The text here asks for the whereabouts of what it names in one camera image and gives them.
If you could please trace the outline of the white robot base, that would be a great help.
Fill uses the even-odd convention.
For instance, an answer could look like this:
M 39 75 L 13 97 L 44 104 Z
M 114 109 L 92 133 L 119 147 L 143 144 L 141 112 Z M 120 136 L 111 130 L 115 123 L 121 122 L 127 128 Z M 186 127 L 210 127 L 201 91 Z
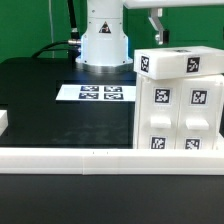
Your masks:
M 123 31 L 124 0 L 87 0 L 87 29 L 81 37 L 79 69 L 118 73 L 132 68 L 128 37 Z

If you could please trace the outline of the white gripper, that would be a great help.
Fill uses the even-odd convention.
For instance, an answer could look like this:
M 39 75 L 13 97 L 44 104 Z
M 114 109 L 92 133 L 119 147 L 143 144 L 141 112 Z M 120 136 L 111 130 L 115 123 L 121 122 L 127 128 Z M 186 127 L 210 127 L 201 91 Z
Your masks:
M 163 45 L 169 43 L 169 31 L 160 21 L 163 7 L 224 5 L 224 0 L 125 0 L 124 5 L 128 9 L 151 8 L 148 19 L 156 31 L 155 41 L 158 45 Z

